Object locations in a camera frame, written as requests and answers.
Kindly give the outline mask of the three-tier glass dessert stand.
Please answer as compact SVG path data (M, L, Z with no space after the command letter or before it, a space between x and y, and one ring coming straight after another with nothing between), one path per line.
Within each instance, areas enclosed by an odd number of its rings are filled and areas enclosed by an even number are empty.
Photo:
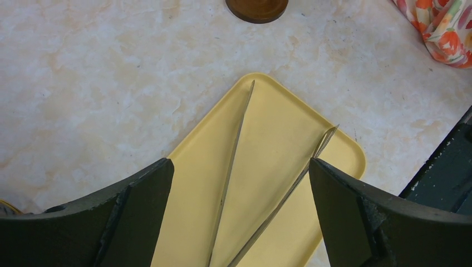
M1 216L11 216L11 215L20 215L23 214L21 210L14 207L10 203L0 200L0 214Z

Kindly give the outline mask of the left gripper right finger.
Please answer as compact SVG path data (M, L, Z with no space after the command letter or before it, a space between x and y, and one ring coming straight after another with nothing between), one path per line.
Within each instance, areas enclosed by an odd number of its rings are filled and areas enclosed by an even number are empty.
M309 179L331 266L470 266L471 216L392 195L321 159Z

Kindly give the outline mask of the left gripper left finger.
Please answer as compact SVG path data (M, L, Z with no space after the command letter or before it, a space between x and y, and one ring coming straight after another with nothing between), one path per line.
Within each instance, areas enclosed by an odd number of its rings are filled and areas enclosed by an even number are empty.
M130 177L40 214L1 217L2 266L150 266L174 164Z

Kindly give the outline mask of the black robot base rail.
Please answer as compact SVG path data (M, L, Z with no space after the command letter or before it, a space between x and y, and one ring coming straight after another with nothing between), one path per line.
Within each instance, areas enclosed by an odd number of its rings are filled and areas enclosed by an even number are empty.
M436 209L471 215L471 108L399 197Z

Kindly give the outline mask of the metal serving tongs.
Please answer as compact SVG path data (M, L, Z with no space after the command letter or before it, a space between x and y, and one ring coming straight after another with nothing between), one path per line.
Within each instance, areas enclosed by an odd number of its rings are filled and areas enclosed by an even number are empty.
M279 83L248 82L204 266L307 264L321 239L308 164L336 130Z

